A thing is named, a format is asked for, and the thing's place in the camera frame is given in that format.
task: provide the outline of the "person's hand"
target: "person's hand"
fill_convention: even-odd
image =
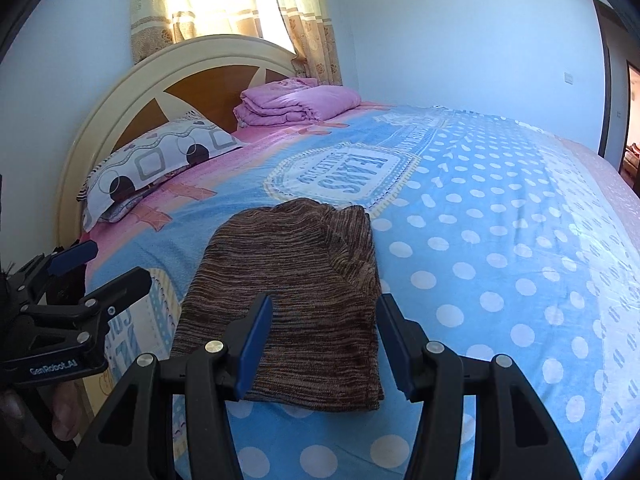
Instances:
[[[71,440],[78,434],[82,413],[76,385],[72,382],[57,384],[53,389],[51,407],[53,434],[60,440]],[[0,412],[16,438],[32,451],[41,451],[33,436],[24,429],[24,405],[15,392],[7,390],[0,393]]]

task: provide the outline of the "folded cloth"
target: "folded cloth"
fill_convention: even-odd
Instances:
[[[245,398],[377,409],[380,279],[364,209],[299,198],[232,216],[209,241],[182,302],[172,356],[220,338],[267,291],[271,332]]]
[[[251,126],[311,124],[334,118],[361,102],[360,95],[344,86],[317,86],[279,95],[260,106],[250,97],[234,108],[241,123]]]

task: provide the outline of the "brown knit fabric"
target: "brown knit fabric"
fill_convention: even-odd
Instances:
[[[211,238],[182,303],[184,355],[273,291],[271,333],[247,399],[312,410],[375,410],[380,280],[369,218],[300,198],[232,216]]]

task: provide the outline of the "room beyond doorway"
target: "room beyond doorway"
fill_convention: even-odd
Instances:
[[[629,114],[626,128],[625,153],[620,175],[632,188],[638,177],[640,163],[640,70],[628,64]]]

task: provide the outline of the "label graphic on sheet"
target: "label graphic on sheet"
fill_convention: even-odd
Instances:
[[[342,142],[287,158],[264,187],[283,202],[308,197],[335,206],[361,205],[376,216],[395,198],[418,162],[403,150]]]

